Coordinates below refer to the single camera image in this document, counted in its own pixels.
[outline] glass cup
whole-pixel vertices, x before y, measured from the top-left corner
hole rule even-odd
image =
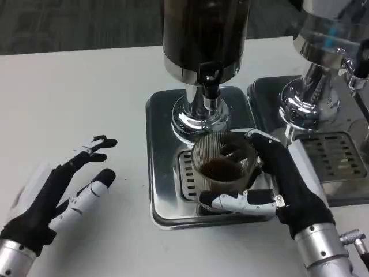
[[[243,193],[258,166],[258,155],[245,138],[235,133],[214,132],[199,139],[191,152],[196,194]],[[212,212],[221,212],[201,204]]]

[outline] stainless steel drip tray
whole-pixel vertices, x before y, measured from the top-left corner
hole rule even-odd
[[[239,214],[211,214],[195,202],[191,146],[172,131],[171,113],[184,90],[160,91],[146,104],[146,135],[153,221],[164,229],[249,223],[266,217]],[[244,93],[235,87],[222,87],[221,97],[231,113],[231,128],[252,128],[254,121]]]
[[[278,112],[279,95],[287,83],[298,77],[261,78],[247,90],[257,128],[282,141],[285,140],[286,124]],[[366,168],[369,159],[366,157],[369,156],[369,148],[363,141],[368,138],[368,126],[344,80],[338,78],[333,85],[341,99],[335,122],[318,132],[300,134],[296,138],[302,139],[331,207],[368,204],[369,176]],[[348,172],[351,174],[343,174],[347,166],[350,166]]]

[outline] silver robot wrist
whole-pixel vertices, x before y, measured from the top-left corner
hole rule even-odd
[[[0,240],[0,276],[25,277],[37,255],[25,246],[7,239]]]

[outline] robotic finger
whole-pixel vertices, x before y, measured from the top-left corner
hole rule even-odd
[[[69,198],[57,207],[55,218],[49,224],[49,228],[59,232],[78,221],[91,206],[96,204],[101,195],[108,192],[114,179],[114,171],[111,169],[102,170],[91,183],[77,192],[76,196]]]
[[[275,216],[276,202],[272,189],[249,189],[243,194],[214,194],[204,191],[199,197],[200,203],[215,209],[237,212],[254,216]]]

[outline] drip tray grate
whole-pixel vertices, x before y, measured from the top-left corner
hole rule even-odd
[[[301,134],[301,140],[321,182],[364,178],[366,167],[345,132]]]
[[[191,151],[179,154],[180,186],[182,196],[189,201],[196,201],[194,173],[191,164]]]

